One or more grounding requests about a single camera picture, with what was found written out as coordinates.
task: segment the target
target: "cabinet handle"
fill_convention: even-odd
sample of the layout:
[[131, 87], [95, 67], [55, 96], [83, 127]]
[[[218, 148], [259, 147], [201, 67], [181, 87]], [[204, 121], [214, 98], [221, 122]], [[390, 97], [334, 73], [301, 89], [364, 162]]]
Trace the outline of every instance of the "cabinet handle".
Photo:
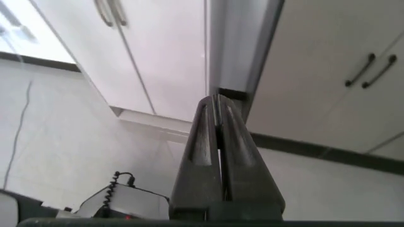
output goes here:
[[352, 80], [346, 80], [345, 86], [349, 88], [351, 85], [354, 85], [354, 83], [366, 72], [366, 70], [373, 64], [376, 56], [373, 53], [370, 53], [367, 56], [367, 63], [366, 65], [359, 71], [359, 73], [352, 79]]
[[117, 19], [119, 20], [119, 23], [122, 26], [126, 26], [128, 23], [126, 22], [126, 17], [124, 10], [122, 9], [122, 5], [120, 0], [109, 0], [110, 1], [110, 6], [112, 8], [112, 12], [116, 14]]
[[95, 7], [97, 8], [97, 12], [99, 13], [101, 19], [104, 21], [104, 23], [108, 26], [108, 27], [112, 27], [113, 24], [111, 21], [107, 20], [107, 18], [105, 17], [104, 13], [103, 13], [103, 9], [101, 7], [101, 0], [94, 0], [94, 4]]
[[397, 61], [397, 56], [395, 54], [390, 55], [389, 63], [379, 72], [379, 74], [377, 74], [369, 82], [362, 83], [363, 89], [366, 89], [366, 88], [372, 86], [372, 84], [375, 83], [396, 61]]

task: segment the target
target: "white cabinet door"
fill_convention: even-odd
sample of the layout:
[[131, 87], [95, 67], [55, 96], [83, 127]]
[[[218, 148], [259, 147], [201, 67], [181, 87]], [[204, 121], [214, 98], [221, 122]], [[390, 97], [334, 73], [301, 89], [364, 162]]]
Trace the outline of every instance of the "white cabinet door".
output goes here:
[[[375, 78], [397, 60], [368, 88]], [[320, 144], [365, 153], [404, 131], [404, 38], [379, 58], [374, 67], [315, 130]]]
[[110, 106], [152, 114], [107, 3], [100, 7], [111, 27], [95, 1], [32, 1]]
[[313, 128], [344, 94], [373, 52], [404, 30], [404, 1], [285, 1], [247, 127], [316, 142]]
[[192, 121], [206, 95], [203, 0], [120, 2], [122, 31], [156, 114]]

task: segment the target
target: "kitchen cabinet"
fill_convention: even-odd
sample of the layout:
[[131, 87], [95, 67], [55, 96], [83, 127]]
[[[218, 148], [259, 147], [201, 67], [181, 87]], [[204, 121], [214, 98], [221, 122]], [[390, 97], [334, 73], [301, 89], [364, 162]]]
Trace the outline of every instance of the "kitchen cabinet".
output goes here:
[[192, 121], [206, 95], [203, 0], [111, 2], [156, 114]]
[[[386, 64], [390, 55], [386, 51], [400, 38], [403, 20], [403, 1], [285, 1], [247, 128], [356, 151], [371, 147], [367, 142], [382, 139], [385, 120], [401, 108], [388, 104], [398, 101], [391, 100], [401, 83], [401, 78], [393, 81], [400, 70], [398, 62], [370, 89], [363, 90], [361, 83]], [[346, 86], [354, 78], [358, 79]], [[384, 88], [389, 90], [386, 94], [379, 91], [382, 81], [393, 86]], [[371, 95], [365, 103], [357, 103], [362, 98], [354, 95], [375, 92], [378, 95]], [[356, 113], [339, 107], [354, 105], [348, 103], [363, 109]], [[378, 114], [383, 108], [386, 111]], [[360, 133], [364, 137], [354, 142]]]
[[190, 122], [207, 94], [203, 0], [32, 0], [105, 101]]
[[108, 105], [153, 113], [105, 1], [32, 2]]
[[[401, 133], [404, 130], [403, 72], [404, 37], [401, 36], [359, 79], [358, 86], [324, 118], [314, 131], [316, 141], [365, 153]], [[364, 83], [374, 78], [377, 80], [373, 84], [363, 88]]]

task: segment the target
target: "black cabinet handle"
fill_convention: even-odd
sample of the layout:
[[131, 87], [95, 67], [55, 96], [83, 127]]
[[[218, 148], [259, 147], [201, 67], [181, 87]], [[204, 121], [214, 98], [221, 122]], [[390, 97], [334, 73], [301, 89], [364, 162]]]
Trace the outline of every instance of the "black cabinet handle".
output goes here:
[[371, 79], [369, 82], [364, 82], [362, 83], [363, 89], [366, 89], [370, 86], [372, 86], [373, 83], [375, 83], [395, 62], [397, 61], [397, 56], [395, 54], [392, 54], [389, 56], [389, 64], [387, 64], [379, 74], [377, 74], [373, 79]]
[[373, 53], [370, 53], [367, 56], [366, 65], [359, 71], [359, 73], [352, 80], [346, 80], [345, 86], [349, 88], [351, 85], [353, 85], [363, 75], [363, 73], [366, 72], [366, 70], [372, 65], [375, 59], [376, 56]]

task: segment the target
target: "black cable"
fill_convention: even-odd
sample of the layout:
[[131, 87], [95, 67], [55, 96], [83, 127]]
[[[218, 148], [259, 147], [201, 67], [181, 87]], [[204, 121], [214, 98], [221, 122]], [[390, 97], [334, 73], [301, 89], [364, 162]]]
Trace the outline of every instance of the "black cable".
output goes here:
[[138, 188], [138, 187], [131, 187], [131, 188], [138, 189], [138, 190], [143, 191], [143, 192], [148, 192], [148, 193], [151, 193], [151, 194], [154, 194], [154, 195], [159, 195], [159, 196], [163, 197], [163, 198], [167, 201], [168, 204], [170, 204], [170, 198], [168, 198], [168, 197], [165, 196], [165, 195], [158, 194], [158, 193], [155, 193], [155, 192], [146, 190], [146, 189], [140, 189], [140, 188]]
[[132, 173], [129, 173], [129, 172], [119, 173], [119, 175], [130, 175], [131, 177], [133, 177]]
[[18, 142], [18, 137], [20, 136], [20, 132], [21, 132], [21, 128], [23, 126], [23, 122], [24, 122], [24, 116], [25, 116], [25, 112], [27, 111], [28, 105], [30, 104], [30, 90], [31, 90], [31, 85], [32, 85], [32, 81], [30, 81], [30, 83], [28, 84], [28, 88], [25, 92], [25, 96], [27, 98], [27, 102], [25, 103], [25, 106], [23, 108], [23, 111], [21, 112], [21, 116], [20, 116], [20, 124], [18, 125], [17, 128], [17, 132], [15, 133], [14, 136], [14, 143], [13, 143], [13, 152], [11, 154], [11, 158], [10, 161], [8, 163], [8, 167], [7, 167], [7, 171], [6, 174], [4, 176], [4, 183], [3, 183], [3, 189], [6, 189], [7, 187], [7, 183], [8, 183], [8, 176], [10, 174], [10, 169], [11, 169], [11, 165], [14, 162], [14, 157], [15, 157], [15, 153], [17, 150], [17, 142]]

